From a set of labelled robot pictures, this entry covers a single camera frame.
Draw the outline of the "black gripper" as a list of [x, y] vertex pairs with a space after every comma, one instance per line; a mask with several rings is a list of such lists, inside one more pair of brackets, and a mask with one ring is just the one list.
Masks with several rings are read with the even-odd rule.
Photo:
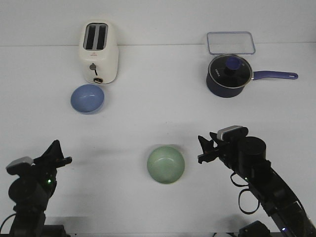
[[234, 164], [237, 161], [237, 149], [233, 143], [220, 143], [217, 133], [210, 132], [211, 140], [198, 136], [203, 153], [198, 155], [198, 163], [211, 162], [219, 158], [224, 164]]
[[32, 165], [32, 176], [35, 178], [55, 178], [57, 169], [72, 162], [72, 157], [64, 157], [59, 140], [54, 140], [47, 150]]

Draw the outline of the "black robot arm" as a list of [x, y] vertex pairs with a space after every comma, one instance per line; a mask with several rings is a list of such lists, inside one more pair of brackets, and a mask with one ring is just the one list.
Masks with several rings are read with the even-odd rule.
[[64, 157], [59, 140], [54, 140], [38, 158], [22, 157], [12, 161], [6, 171], [18, 175], [8, 195], [15, 202], [14, 220], [8, 237], [67, 237], [63, 225], [45, 224], [48, 201], [57, 186], [57, 169], [72, 162]]
[[316, 228], [301, 202], [272, 169], [266, 159], [266, 144], [257, 137], [248, 136], [246, 128], [231, 132], [220, 140], [211, 132], [211, 140], [198, 137], [203, 153], [198, 162], [211, 162], [218, 158], [227, 168], [247, 182], [245, 190], [258, 200], [285, 237], [314, 237]]

